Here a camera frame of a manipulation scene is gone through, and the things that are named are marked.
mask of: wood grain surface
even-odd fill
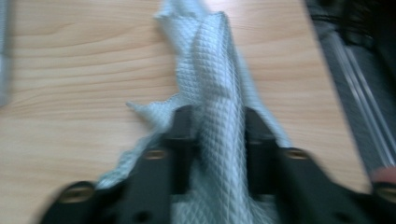
[[[206,1],[228,14],[266,105],[296,147],[339,183],[361,169],[304,4]],[[16,0],[11,103],[0,108],[0,223],[35,223],[53,193],[112,169],[149,131],[126,101],[177,92],[174,52],[152,15],[160,1]]]

